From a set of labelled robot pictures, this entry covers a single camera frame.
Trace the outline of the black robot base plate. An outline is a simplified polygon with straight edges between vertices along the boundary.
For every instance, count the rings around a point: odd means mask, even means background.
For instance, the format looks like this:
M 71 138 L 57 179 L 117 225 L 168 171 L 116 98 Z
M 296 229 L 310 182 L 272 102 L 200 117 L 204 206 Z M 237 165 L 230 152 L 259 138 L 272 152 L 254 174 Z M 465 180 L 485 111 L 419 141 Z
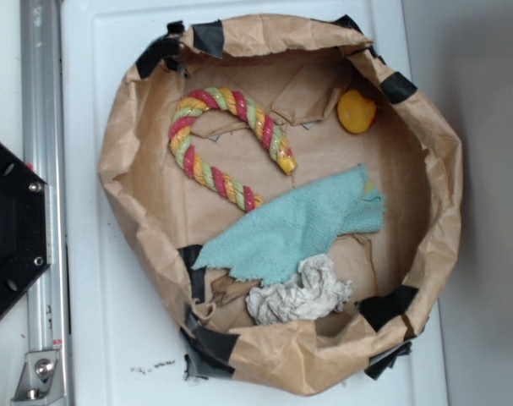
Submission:
M 49 266 L 44 182 L 0 143 L 0 320 Z

